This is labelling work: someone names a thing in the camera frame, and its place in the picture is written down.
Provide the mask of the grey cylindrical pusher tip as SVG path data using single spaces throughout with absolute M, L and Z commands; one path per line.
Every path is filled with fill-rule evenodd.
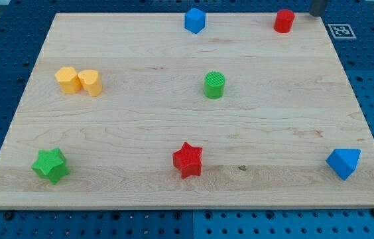
M 321 17 L 326 10 L 328 0 L 311 0 L 308 13 L 313 17 Z

